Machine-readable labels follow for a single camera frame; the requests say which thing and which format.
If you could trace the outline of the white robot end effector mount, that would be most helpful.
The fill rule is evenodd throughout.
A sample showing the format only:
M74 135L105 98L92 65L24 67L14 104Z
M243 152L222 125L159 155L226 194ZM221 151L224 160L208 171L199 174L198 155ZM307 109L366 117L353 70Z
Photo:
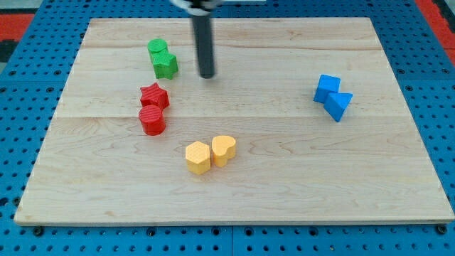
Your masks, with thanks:
M208 15L223 5L264 5L267 0L170 0L170 2L189 15Z

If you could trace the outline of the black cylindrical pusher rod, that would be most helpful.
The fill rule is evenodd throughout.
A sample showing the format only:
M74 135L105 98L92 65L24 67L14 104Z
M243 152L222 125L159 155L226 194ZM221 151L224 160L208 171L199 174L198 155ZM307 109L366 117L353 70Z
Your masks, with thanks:
M191 21L199 75L211 79L215 75L211 14L192 15Z

